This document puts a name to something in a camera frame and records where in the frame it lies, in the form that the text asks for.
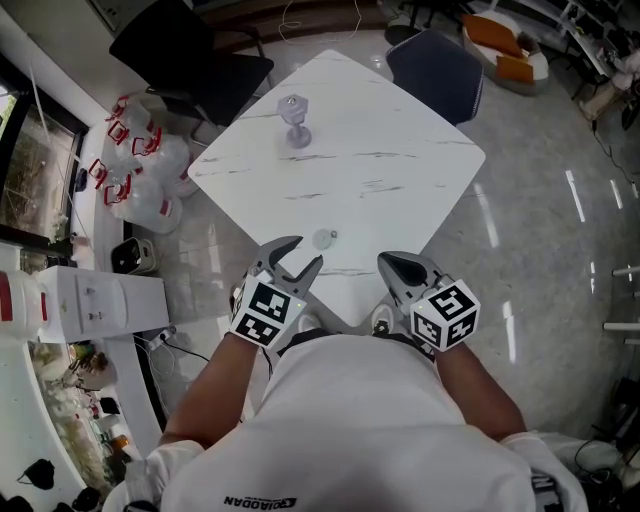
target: white t-shirt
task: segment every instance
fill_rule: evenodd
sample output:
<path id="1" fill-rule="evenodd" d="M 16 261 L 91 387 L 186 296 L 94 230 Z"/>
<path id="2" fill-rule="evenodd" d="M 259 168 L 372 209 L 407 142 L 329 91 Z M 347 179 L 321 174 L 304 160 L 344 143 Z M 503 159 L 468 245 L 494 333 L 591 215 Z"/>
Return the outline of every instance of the white t-shirt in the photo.
<path id="1" fill-rule="evenodd" d="M 256 416 L 209 450 L 182 441 L 148 459 L 164 511 L 535 512 L 532 468 L 565 512 L 580 484 L 534 434 L 498 444 L 465 424 L 412 347 L 336 335 L 290 349 Z M 120 512 L 124 484 L 105 504 Z"/>

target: orange cushion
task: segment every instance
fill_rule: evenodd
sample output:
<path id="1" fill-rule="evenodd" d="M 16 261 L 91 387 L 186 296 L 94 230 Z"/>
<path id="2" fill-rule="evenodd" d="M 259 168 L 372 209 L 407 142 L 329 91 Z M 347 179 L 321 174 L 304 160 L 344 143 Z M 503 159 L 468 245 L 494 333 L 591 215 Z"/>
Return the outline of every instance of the orange cushion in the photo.
<path id="1" fill-rule="evenodd" d="M 469 39 L 474 43 L 514 57 L 522 56 L 522 51 L 513 36 L 513 32 L 504 25 L 482 16 L 473 16 L 471 14 L 464 14 L 462 23 L 467 29 Z"/>
<path id="2" fill-rule="evenodd" d="M 496 74 L 505 80 L 533 85 L 533 67 L 521 59 L 498 55 Z"/>

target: white sleeve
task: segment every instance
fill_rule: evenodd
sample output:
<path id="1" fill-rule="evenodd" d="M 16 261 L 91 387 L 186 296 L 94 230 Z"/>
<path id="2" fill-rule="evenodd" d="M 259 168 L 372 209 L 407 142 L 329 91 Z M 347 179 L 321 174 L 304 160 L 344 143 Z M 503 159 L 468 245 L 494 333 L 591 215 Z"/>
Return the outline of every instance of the white sleeve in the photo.
<path id="1" fill-rule="evenodd" d="M 532 469 L 555 479 L 565 512 L 588 512 L 587 499 L 580 482 L 537 435 L 531 432 L 515 434 L 503 439 L 500 444 L 526 460 Z"/>
<path id="2" fill-rule="evenodd" d="M 204 448 L 195 441 L 178 441 L 159 446 L 149 454 L 146 459 L 148 483 L 154 494 L 156 505 L 160 502 L 169 481 L 201 453 L 204 453 Z M 126 483 L 122 482 L 111 491 L 102 510 L 104 512 L 122 512 L 131 501 Z"/>

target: dark blue chair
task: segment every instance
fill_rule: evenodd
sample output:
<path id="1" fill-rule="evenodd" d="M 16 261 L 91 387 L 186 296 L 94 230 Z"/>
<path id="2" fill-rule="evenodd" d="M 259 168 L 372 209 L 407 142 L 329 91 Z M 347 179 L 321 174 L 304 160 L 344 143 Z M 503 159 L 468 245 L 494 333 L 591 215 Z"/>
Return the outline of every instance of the dark blue chair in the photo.
<path id="1" fill-rule="evenodd" d="M 482 64 L 433 30 L 419 34 L 387 52 L 393 83 L 452 125 L 473 119 L 482 97 Z"/>

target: tiled floor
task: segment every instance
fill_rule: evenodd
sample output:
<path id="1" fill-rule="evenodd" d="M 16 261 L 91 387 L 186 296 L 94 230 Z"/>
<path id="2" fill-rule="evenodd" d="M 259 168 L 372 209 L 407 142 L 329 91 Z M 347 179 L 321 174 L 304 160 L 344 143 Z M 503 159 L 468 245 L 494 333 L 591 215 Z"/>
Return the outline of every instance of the tiled floor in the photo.
<path id="1" fill-rule="evenodd" d="M 361 32 L 343 43 L 323 39 L 268 45 L 275 80 L 329 47 L 391 78 L 381 32 Z M 601 324 L 634 318 L 636 283 L 613 279 L 611 270 L 639 264 L 640 243 L 638 200 L 571 102 L 576 80 L 557 61 L 549 90 L 539 97 L 485 82 L 477 118 L 460 129 L 487 160 L 424 253 L 464 278 L 481 300 L 480 328 L 470 345 L 520 405 L 529 427 L 584 435 L 614 381 L 633 363 L 623 336 L 603 332 Z M 619 111 L 609 112 L 600 121 L 601 136 L 630 172 L 638 168 L 640 123 L 628 133 L 619 125 Z M 176 232 L 151 238 L 161 255 L 172 321 L 191 333 L 180 342 L 209 356 L 226 328 L 230 285 L 256 245 L 202 192 L 185 201 Z M 349 331 L 321 304 L 312 307 L 329 327 Z M 169 409 L 186 389 L 184 381 L 202 367 L 192 356 L 175 356 L 175 375 L 160 385 Z M 154 357 L 158 366 L 168 364 L 164 351 Z M 250 393 L 254 405 L 265 368 L 260 359 Z"/>

